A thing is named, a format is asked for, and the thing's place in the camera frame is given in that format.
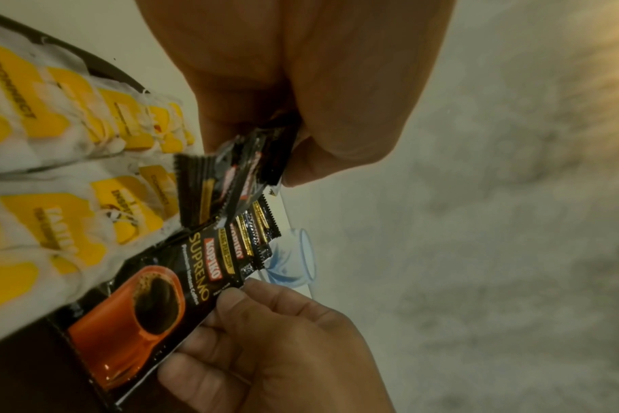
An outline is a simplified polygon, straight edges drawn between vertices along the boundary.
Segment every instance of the coffee cup illustration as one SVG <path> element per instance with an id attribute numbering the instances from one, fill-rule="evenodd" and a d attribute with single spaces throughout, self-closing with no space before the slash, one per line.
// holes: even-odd
<path id="1" fill-rule="evenodd" d="M 184 312 L 185 298 L 178 277 L 168 268 L 150 265 L 130 277 L 68 332 L 94 379 L 110 390 L 135 377 Z"/>

